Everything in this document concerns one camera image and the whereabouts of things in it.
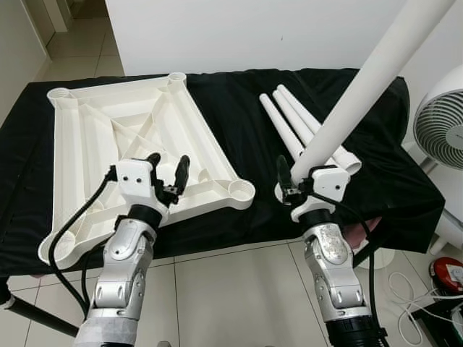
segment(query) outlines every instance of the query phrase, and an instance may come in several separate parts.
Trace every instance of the black tripod leg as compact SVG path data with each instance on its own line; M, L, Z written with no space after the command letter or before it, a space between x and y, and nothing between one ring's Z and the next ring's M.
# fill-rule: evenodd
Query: black tripod leg
M75 327L74 325L69 324L68 322L14 296L8 289L7 281L8 277L0 278L0 309L6 309L19 314L29 320L33 320L34 322L57 330L60 333L72 337L77 335L77 332L79 331L78 327Z

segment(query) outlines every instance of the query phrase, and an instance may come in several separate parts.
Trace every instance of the white wall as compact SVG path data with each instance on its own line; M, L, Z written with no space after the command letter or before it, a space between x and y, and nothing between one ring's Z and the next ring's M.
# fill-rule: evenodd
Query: white wall
M0 1L0 124L47 55L21 1Z
M126 74L360 67L404 0L106 0Z

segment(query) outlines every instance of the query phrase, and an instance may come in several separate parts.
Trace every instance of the black cloth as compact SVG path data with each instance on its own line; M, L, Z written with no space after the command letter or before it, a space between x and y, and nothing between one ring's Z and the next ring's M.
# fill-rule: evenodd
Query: black cloth
M189 75L188 90L212 133L235 171L251 181L257 193L245 211L227 208L162 228L155 257L300 236L290 209L273 195L277 156L284 154L292 162L258 96L284 83L322 121L356 73L353 69L267 69ZM50 272L37 255L51 230L53 204L54 108L46 93L55 87L149 77L37 82L24 89L0 129L0 276ZM425 252L444 199L400 146L408 112L407 86L397 78L344 143L363 162L344 202L365 219L382 216L373 234L388 233L386 247ZM344 224L356 222L340 209L336 215ZM101 255L90 263L99 265Z

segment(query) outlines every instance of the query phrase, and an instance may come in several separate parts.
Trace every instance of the white cable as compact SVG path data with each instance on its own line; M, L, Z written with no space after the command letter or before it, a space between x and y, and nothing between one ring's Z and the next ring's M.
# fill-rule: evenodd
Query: white cable
M394 276L400 276L402 277L403 279L405 279L405 281L407 282L409 288L410 288L410 291L411 291L411 297L412 299L406 299L404 298L402 295L400 295L396 289L394 288L394 286L392 285L392 278ZM391 301L393 303L395 303L397 306L401 307L404 311L400 314L399 316L399 320L397 321L397 326L398 326L398 329L399 329L399 334L400 336L402 337L402 339L405 341L406 344L408 344L409 346L413 346L413 347L418 347L418 346L421 346L422 342L423 342L423 338L422 338L422 333L421 333L421 329L419 328L418 326L418 323L416 321L416 319L412 316L412 313L410 312L410 307L411 306L414 306L414 307L417 307L419 309L421 309L422 311L426 312L427 314L429 314L431 317L435 317L435 318L438 318L440 320L445 320L447 322L451 322L451 323L454 323L456 325L460 325L460 326L463 326L463 324L460 324L460 323L455 323L453 322L452 320L449 320L445 317L441 317L441 316L438 316L437 314L433 314L431 312L429 312L426 308L416 304L417 301L421 301L425 298L428 298L428 297L432 297L433 299L441 299L441 300L455 300L455 299L463 299L463 295L458 295L458 296L436 296L436 295L433 295L433 293L437 290L433 287L432 290L428 291L426 294L423 294L421 296L418 296L417 298L415 298L415 291L413 289L413 286L412 286L412 283L410 282L410 280L408 279L408 277L406 275L404 275L403 273L400 273L400 272L394 272L394 273L391 273L389 276L388 276L388 284L389 284L389 289L391 289L391 292L399 299L403 300L403 302L397 302L397 301L394 301L391 299ZM405 335L402 331L402 320L404 317L408 316L408 318L412 321L412 324L413 326L415 327L415 330L417 331L418 335L420 336L420 342L418 343L413 343L413 342L410 342L409 340L407 340L407 338L405 338Z

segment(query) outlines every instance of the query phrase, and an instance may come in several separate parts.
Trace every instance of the white plastic tube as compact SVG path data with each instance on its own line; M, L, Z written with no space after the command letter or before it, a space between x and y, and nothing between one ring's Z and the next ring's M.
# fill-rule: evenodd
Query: white plastic tube
M277 90L286 99L289 105L296 111L296 115L300 117L303 124L305 124L309 130L316 134L321 128L321 124L318 120L295 98L294 95L284 86L279 85ZM362 168L362 162L357 156L351 152L345 150L341 145L333 153L333 159L346 170L351 176L357 173Z
M259 100L264 109L267 111L268 116L283 140L284 145L288 149L289 154L291 154L294 161L296 161L299 159L300 154L304 151L304 147L301 142L296 135L294 135L294 132L292 132L291 128L276 109L275 105L271 102L267 94L260 94Z
M455 0L409 0L291 169L299 183L325 163L400 73Z
M280 106L280 109L283 111L286 119L291 124L297 136L299 136L302 143L307 146L313 139L313 133L310 131L307 125L305 125L304 121L299 117L299 114L297 114L291 105L289 105L286 98L278 90L275 90L272 93L272 96L276 100L276 103ZM337 163L333 160L333 158L329 158L326 161L326 164L337 166Z

